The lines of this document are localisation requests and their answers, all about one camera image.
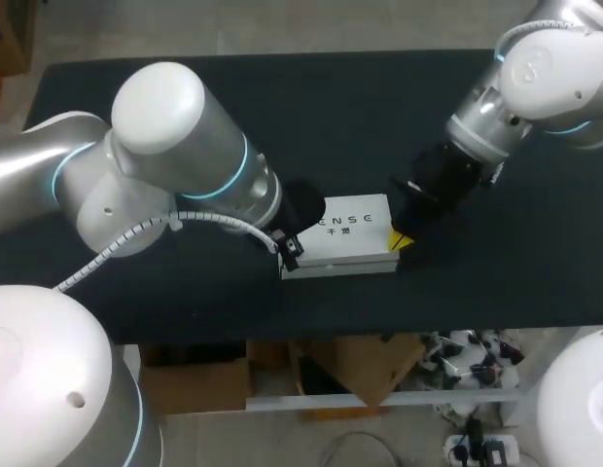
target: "black tablecloth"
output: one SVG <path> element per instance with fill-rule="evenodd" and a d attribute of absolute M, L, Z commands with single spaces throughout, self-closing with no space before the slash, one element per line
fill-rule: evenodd
<path fill-rule="evenodd" d="M 328 196 L 388 193 L 437 142 L 489 51 L 217 56 L 193 68 L 284 181 Z M 68 110 L 109 121 L 154 59 L 50 67 L 28 126 Z M 61 217 L 0 237 L 0 284 L 53 286 L 92 254 Z M 117 342 L 603 323 L 603 152 L 550 136 L 515 154 L 493 190 L 409 250 L 399 274 L 278 282 L 273 257 L 217 228 L 167 233 L 70 291 Z"/>

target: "cable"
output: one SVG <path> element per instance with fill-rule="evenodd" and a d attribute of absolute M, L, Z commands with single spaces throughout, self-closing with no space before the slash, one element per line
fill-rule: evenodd
<path fill-rule="evenodd" d="M 392 451 L 390 449 L 390 447 L 386 444 L 386 442 L 383 441 L 378 436 L 375 436 L 374 434 L 368 433 L 366 431 L 350 431 L 349 433 L 345 433 L 344 435 L 340 435 L 340 436 L 334 438 L 326 447 L 325 454 L 323 454 L 321 462 L 319 463 L 319 467 L 329 467 L 330 462 L 332 462 L 334 455 L 338 451 L 338 448 L 340 448 L 342 446 L 342 444 L 344 443 L 344 441 L 351 436 L 366 436 L 368 438 L 371 438 L 371 439 L 377 441 L 380 445 L 383 446 L 383 448 L 386 450 L 386 452 L 388 452 L 388 455 L 390 455 L 390 461 L 392 462 L 392 467 L 401 467 L 401 462 L 399 461 L 399 457 L 397 456 L 397 454 L 394 453 L 394 451 Z"/>
<path fill-rule="evenodd" d="M 529 21 L 525 22 L 524 24 L 519 24 L 503 34 L 496 43 L 496 48 L 494 49 L 494 58 L 500 61 L 505 60 L 504 48 L 515 36 L 530 34 L 542 29 L 572 29 L 575 27 L 583 26 L 569 21 L 558 21 L 555 19 L 540 19 L 537 21 Z"/>
<path fill-rule="evenodd" d="M 277 244 L 269 235 L 252 226 L 251 224 L 248 224 L 247 222 L 241 221 L 239 219 L 234 219 L 233 217 L 229 216 L 223 216 L 221 214 L 213 214 L 210 212 L 170 212 L 160 217 L 151 217 L 147 221 L 140 222 L 139 224 L 135 225 L 134 227 L 123 233 L 121 236 L 119 236 L 118 239 L 116 239 L 113 243 L 111 243 L 111 245 L 105 248 L 93 260 L 91 260 L 84 267 L 72 274 L 66 280 L 53 287 L 53 289 L 57 292 L 64 293 L 73 285 L 77 284 L 78 282 L 81 282 L 83 279 L 92 274 L 95 270 L 100 268 L 103 263 L 112 258 L 114 254 L 118 252 L 118 250 L 120 250 L 133 238 L 141 235 L 143 232 L 151 229 L 154 226 L 157 226 L 164 222 L 169 223 L 174 221 L 203 221 L 224 224 L 226 226 L 239 229 L 240 231 L 244 231 L 248 234 L 255 236 L 258 240 L 265 244 L 267 250 L 269 250 L 270 253 L 275 254 L 278 251 Z"/>

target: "floor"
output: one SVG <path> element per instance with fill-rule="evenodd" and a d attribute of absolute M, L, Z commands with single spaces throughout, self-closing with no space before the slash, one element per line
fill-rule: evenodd
<path fill-rule="evenodd" d="M 20 131 L 40 77 L 51 63 L 123 56 L 489 48 L 535 1 L 49 3 L 39 9 L 31 72 L 5 80 L 0 137 Z M 384 438 L 404 460 L 404 466 L 435 467 L 445 465 L 440 453 L 448 429 L 429 407 L 399 408 L 372 419 L 323 423 L 301 422 L 296 413 L 184 415 L 163 422 L 167 467 L 318 466 L 330 440 L 351 430 L 366 430 Z M 532 422 L 516 431 L 522 448 L 537 453 L 533 434 Z M 345 447 L 333 467 L 390 465 L 374 444 L 360 441 Z"/>

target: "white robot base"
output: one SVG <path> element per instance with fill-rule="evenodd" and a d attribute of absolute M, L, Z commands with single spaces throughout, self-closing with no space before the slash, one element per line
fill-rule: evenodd
<path fill-rule="evenodd" d="M 0 286 L 0 426 L 2 467 L 162 465 L 124 360 L 85 308 L 49 289 Z"/>
<path fill-rule="evenodd" d="M 386 195 L 326 198 L 317 225 L 300 233 L 300 267 L 282 268 L 282 279 L 394 272 L 399 252 L 388 245 L 392 233 Z"/>

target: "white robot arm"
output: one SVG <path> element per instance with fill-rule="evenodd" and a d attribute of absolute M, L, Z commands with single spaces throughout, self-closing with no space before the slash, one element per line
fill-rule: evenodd
<path fill-rule="evenodd" d="M 504 161 L 534 130 L 583 150 L 603 147 L 603 9 L 592 0 L 540 0 L 508 31 L 491 64 L 446 124 L 446 140 L 421 154 L 393 227 L 416 238 Z"/>
<path fill-rule="evenodd" d="M 175 211 L 177 194 L 191 208 L 267 232 L 285 266 L 296 267 L 297 234 L 323 216 L 323 197 L 305 182 L 283 187 L 192 70 L 171 62 L 142 68 L 119 90 L 111 120 L 109 128 L 71 112 L 0 141 L 0 233 L 63 210 L 100 253 L 135 225 Z M 136 235 L 115 256 L 143 250 L 165 226 Z"/>

